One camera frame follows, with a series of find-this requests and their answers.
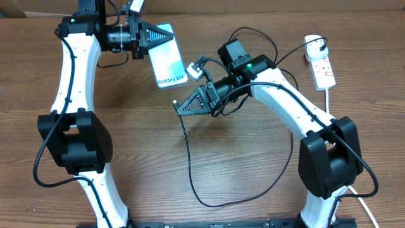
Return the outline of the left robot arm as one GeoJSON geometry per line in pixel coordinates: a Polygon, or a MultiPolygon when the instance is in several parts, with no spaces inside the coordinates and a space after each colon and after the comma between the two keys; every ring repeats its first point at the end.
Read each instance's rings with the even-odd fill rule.
{"type": "Polygon", "coordinates": [[[130,1],[117,10],[117,16],[126,18],[121,25],[107,22],[105,1],[80,1],[78,11],[64,17],[54,31],[63,46],[63,63],[51,111],[38,117],[41,150],[48,150],[70,180],[82,186],[97,227],[134,226],[111,173],[111,135],[94,111],[101,53],[123,52],[137,60],[174,39],[172,32],[141,19],[143,6],[142,1],[130,1]]]}

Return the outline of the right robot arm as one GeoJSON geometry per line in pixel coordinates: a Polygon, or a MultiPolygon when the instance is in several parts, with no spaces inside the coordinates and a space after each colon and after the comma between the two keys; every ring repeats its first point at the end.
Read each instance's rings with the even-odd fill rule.
{"type": "Polygon", "coordinates": [[[223,107],[241,96],[265,104],[300,142],[299,176],[308,190],[304,208],[292,227],[355,227],[354,219],[336,215],[343,198],[355,197],[348,189],[362,173],[357,127],[339,120],[306,99],[284,77],[281,69],[265,55],[252,58],[237,39],[219,50],[228,77],[208,79],[182,104],[175,104],[180,117],[220,115],[223,107]]]}

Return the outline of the blue-screen Samsung smartphone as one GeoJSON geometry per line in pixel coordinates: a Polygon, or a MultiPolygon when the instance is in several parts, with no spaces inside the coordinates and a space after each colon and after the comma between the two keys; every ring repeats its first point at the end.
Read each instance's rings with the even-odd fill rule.
{"type": "Polygon", "coordinates": [[[158,88],[173,87],[188,81],[175,35],[172,40],[150,49],[149,60],[158,88]]]}

